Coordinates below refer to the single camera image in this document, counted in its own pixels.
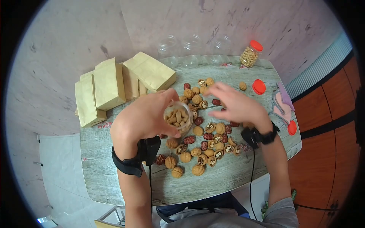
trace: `right hand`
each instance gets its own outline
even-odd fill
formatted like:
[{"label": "right hand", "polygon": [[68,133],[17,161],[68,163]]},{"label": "right hand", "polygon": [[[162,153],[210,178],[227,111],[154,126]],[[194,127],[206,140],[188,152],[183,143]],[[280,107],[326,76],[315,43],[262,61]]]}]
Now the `right hand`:
[{"label": "right hand", "polygon": [[204,96],[208,95],[217,97],[227,106],[225,111],[211,111],[210,116],[236,123],[251,122],[259,131],[260,129],[265,131],[266,128],[272,128],[271,120],[265,108],[259,102],[232,87],[222,82],[216,82],[204,93]]}]

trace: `purple fabric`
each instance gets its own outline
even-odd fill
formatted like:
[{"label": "purple fabric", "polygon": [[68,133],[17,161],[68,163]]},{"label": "purple fabric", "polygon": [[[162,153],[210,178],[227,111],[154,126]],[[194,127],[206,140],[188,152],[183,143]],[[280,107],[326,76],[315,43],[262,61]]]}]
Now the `purple fabric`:
[{"label": "purple fabric", "polygon": [[292,100],[290,99],[289,94],[285,90],[284,85],[281,82],[278,82],[277,86],[280,89],[281,97],[283,99],[283,104],[289,105],[290,108],[292,109],[292,111],[295,111],[294,106],[293,106],[293,103],[292,103]]}]

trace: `gray sleeve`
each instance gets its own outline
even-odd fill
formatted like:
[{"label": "gray sleeve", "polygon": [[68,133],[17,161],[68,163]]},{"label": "gray sleeve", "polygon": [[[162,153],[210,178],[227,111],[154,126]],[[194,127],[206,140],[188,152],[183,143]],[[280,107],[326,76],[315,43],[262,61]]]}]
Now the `gray sleeve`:
[{"label": "gray sleeve", "polygon": [[271,205],[265,213],[263,222],[287,228],[298,228],[298,217],[292,199],[285,198]]}]

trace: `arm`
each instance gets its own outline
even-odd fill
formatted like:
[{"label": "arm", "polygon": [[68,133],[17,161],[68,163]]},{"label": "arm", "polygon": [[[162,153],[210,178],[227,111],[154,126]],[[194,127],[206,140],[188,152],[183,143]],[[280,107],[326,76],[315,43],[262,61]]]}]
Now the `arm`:
[{"label": "arm", "polygon": [[[171,99],[179,100],[174,89],[159,91],[140,97],[118,114],[110,128],[110,134],[115,154],[120,160],[137,155],[140,139],[152,138],[158,134],[180,137],[178,130],[163,119],[163,112]],[[126,204],[126,227],[152,227],[151,189],[145,171],[140,178],[119,170],[117,173]]]},{"label": "arm", "polygon": [[[273,131],[268,113],[254,99],[221,82],[215,83],[204,93],[205,96],[210,94],[227,106],[225,111],[210,112],[210,116],[237,123],[251,122],[261,134]],[[273,143],[261,145],[261,148],[270,174],[269,206],[271,206],[279,200],[291,197],[287,154],[278,135]]]}]

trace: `floor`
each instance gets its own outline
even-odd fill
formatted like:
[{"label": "floor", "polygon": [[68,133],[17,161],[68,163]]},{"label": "floor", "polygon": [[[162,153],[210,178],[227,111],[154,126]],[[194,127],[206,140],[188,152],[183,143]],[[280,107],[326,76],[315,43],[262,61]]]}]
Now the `floor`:
[{"label": "floor", "polygon": [[[64,228],[96,227],[94,219],[98,219],[114,205],[95,202],[87,193],[81,164],[80,135],[41,136],[39,150],[43,181],[53,207],[51,215],[54,221]],[[262,220],[260,209],[268,199],[269,179],[269,174],[266,174],[252,183],[252,205],[259,221]],[[254,218],[249,189],[248,183],[233,190],[232,194],[250,213],[250,217]],[[108,222],[116,221],[116,218],[108,217]],[[154,213],[154,227],[160,227],[159,222],[158,215]]]}]

